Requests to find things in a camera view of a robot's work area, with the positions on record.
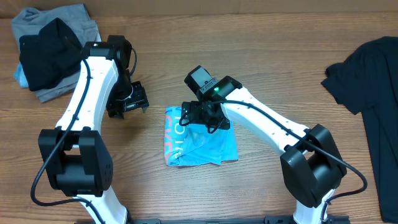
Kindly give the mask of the light blue printed t-shirt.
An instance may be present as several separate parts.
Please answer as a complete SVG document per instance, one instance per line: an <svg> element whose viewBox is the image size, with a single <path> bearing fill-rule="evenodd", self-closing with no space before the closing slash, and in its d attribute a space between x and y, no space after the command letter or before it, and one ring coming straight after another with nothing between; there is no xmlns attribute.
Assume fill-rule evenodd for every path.
<svg viewBox="0 0 398 224"><path fill-rule="evenodd" d="M204 125L179 125L182 109L165 109L164 158L168 166L220 165L239 159L234 128L210 134Z"/></svg>

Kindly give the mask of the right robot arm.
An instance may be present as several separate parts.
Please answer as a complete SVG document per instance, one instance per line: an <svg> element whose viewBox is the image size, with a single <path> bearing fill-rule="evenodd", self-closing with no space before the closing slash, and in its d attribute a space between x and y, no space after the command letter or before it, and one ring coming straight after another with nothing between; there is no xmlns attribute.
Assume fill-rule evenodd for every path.
<svg viewBox="0 0 398 224"><path fill-rule="evenodd" d="M197 66L184 79L197 100L182 103L180 124L202 124L208 133L238 123L263 140L279 156L284 184L296 199L291 215L266 216L263 223L349 223L349 217L327 214L346 166L325 127L308 128L255 99L237 80L213 78Z"/></svg>

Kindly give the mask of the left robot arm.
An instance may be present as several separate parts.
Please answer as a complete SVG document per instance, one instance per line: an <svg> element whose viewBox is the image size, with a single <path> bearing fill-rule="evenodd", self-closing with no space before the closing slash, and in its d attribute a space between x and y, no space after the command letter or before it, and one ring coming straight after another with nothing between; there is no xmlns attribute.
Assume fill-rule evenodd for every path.
<svg viewBox="0 0 398 224"><path fill-rule="evenodd" d="M31 200L43 207L82 204L93 223L133 223L129 210L112 186L113 160L101 137L104 114L123 118L149 102L129 67L136 51L122 35L105 42L87 42L78 51L81 70L77 86L54 129L43 129L38 145L43 165L31 189Z"/></svg>

